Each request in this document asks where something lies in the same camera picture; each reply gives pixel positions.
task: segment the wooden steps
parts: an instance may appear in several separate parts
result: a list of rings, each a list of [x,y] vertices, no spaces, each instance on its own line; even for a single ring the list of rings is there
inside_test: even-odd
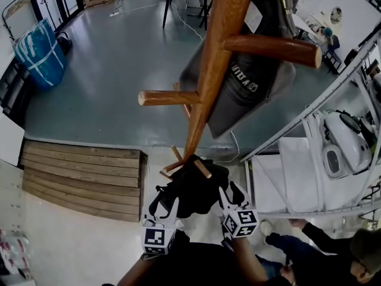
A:
[[[138,222],[141,157],[139,150],[26,141],[23,189],[78,212]]]

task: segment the person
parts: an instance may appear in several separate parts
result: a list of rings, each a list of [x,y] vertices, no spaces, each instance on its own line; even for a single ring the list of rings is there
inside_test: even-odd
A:
[[[190,243],[182,231],[165,256],[143,254],[117,286],[132,285],[295,285],[286,266],[268,280],[246,238],[232,241],[234,253],[222,245]]]
[[[360,229],[353,238],[335,240],[304,219],[291,220],[291,224],[300,228],[321,251],[335,254],[325,255],[299,238],[274,233],[270,222],[262,221],[260,229],[266,243],[283,250],[291,259],[298,286],[381,285],[381,230]],[[282,264],[262,258],[259,261],[269,278],[279,274]]]

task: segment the blue tarp bag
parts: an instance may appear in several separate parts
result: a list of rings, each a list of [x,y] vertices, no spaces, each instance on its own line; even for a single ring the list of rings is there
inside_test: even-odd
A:
[[[66,59],[48,19],[35,24],[17,40],[14,52],[39,88],[49,89],[61,82]]]

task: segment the white appliance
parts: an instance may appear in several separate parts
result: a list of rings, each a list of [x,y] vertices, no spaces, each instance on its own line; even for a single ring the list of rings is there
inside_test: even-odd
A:
[[[336,144],[348,163],[349,168],[358,173],[368,167],[371,162],[371,152],[364,138],[349,128],[340,118],[340,113],[324,112],[325,125],[332,142]]]

